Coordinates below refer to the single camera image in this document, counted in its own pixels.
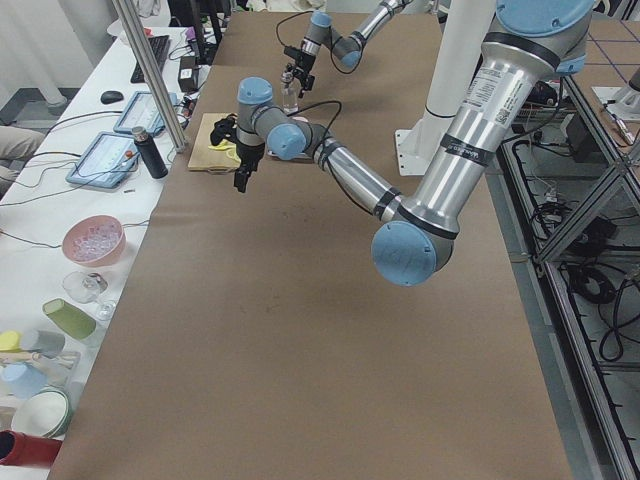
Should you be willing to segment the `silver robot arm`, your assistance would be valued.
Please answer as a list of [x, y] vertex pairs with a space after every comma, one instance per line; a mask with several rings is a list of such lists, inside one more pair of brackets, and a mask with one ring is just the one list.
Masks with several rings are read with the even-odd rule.
[[535, 83], [583, 67], [592, 9], [589, 1], [494, 5], [472, 58], [474, 78], [411, 196], [361, 162], [327, 127], [285, 113], [267, 80], [243, 79], [237, 94], [235, 188], [245, 190], [266, 153], [283, 160], [305, 155], [382, 221], [371, 246], [378, 272], [400, 286], [426, 281], [450, 259], [459, 213]]
[[312, 70], [322, 47], [329, 51], [334, 68], [339, 73], [353, 73], [358, 68], [369, 41], [411, 3], [412, 0], [380, 1], [369, 16], [346, 36], [333, 26], [329, 14], [315, 11], [311, 14], [308, 28], [298, 46], [286, 45], [281, 41], [279, 23], [276, 26], [276, 36], [284, 47], [283, 53], [290, 59], [281, 74], [282, 87], [290, 87], [297, 80], [299, 98], [311, 91], [315, 82]]

